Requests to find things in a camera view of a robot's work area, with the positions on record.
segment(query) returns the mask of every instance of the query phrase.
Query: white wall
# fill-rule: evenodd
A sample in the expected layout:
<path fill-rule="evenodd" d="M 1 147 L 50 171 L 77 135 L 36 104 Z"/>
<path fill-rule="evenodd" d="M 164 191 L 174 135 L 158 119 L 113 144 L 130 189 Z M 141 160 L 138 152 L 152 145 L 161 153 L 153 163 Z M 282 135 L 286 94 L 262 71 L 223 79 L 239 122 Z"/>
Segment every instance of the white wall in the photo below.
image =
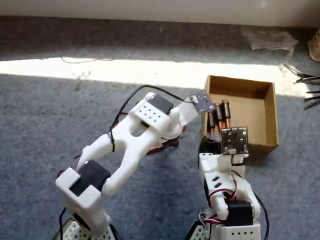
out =
<path fill-rule="evenodd" d="M 0 15 L 320 27 L 320 0 L 0 0 Z"/>

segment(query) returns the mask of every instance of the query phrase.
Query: white perforated base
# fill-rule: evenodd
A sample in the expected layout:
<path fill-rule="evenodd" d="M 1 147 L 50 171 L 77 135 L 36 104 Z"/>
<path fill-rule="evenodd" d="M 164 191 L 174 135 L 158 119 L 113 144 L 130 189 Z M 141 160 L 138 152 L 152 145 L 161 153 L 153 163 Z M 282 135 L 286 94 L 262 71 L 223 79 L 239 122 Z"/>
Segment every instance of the white perforated base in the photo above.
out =
<path fill-rule="evenodd" d="M 320 29 L 314 35 L 314 37 L 308 42 L 308 48 L 310 57 L 313 60 L 320 62 Z"/>
<path fill-rule="evenodd" d="M 211 233 L 212 240 L 261 240 L 260 223 L 256 220 L 249 226 L 215 225 Z"/>
<path fill-rule="evenodd" d="M 205 228 L 201 225 L 197 226 L 190 238 L 190 240 L 207 240 Z"/>
<path fill-rule="evenodd" d="M 88 240 L 90 237 L 91 240 L 116 240 L 109 226 L 104 234 L 91 236 L 90 231 L 80 226 L 76 221 L 72 221 L 63 233 L 63 240 Z M 59 232 L 55 239 L 60 240 Z"/>

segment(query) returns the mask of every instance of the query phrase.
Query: open cardboard box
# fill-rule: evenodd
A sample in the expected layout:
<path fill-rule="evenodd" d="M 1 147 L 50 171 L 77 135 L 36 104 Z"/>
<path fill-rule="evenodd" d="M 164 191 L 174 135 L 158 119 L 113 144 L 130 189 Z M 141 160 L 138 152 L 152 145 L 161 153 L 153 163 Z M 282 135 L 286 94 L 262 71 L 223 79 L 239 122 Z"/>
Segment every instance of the open cardboard box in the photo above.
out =
<path fill-rule="evenodd" d="M 205 92 L 213 103 L 230 102 L 230 126 L 248 127 L 249 151 L 270 153 L 279 146 L 274 83 L 209 75 Z M 202 135 L 206 132 L 207 114 Z"/>

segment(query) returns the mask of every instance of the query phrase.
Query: floor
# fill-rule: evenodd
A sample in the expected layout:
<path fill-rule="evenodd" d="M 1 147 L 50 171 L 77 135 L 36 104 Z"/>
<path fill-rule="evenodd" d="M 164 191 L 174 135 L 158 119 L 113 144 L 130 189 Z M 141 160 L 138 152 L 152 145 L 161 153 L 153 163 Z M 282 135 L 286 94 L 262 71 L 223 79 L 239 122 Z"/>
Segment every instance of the floor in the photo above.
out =
<path fill-rule="evenodd" d="M 289 63 L 320 75 L 306 48 L 316 30 L 276 30 L 299 40 Z M 296 78 L 280 66 L 287 53 L 253 51 L 236 25 L 0 17 L 0 238 L 54 236 L 63 207 L 57 172 L 107 131 L 137 85 L 184 97 L 216 74 L 275 83 L 280 147 L 248 162 L 246 177 L 268 209 L 269 239 L 317 239 L 320 112 L 303 109 L 309 86 L 293 84 Z M 146 156 L 105 198 L 124 239 L 183 239 L 206 208 L 197 173 L 200 127 L 198 118 L 178 149 Z M 121 154 L 100 163 L 113 172 Z M 264 217 L 259 221 L 264 230 Z"/>

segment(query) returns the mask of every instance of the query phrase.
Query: plastic bag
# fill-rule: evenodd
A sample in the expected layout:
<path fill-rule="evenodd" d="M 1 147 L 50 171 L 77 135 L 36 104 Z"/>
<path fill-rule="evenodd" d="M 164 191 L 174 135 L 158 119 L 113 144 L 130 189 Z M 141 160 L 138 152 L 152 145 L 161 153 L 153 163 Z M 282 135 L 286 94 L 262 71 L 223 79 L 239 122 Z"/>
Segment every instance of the plastic bag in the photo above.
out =
<path fill-rule="evenodd" d="M 267 49 L 289 51 L 286 56 L 287 61 L 292 58 L 294 48 L 299 42 L 286 31 L 259 30 L 254 27 L 243 26 L 241 27 L 241 32 L 248 38 L 252 50 Z"/>

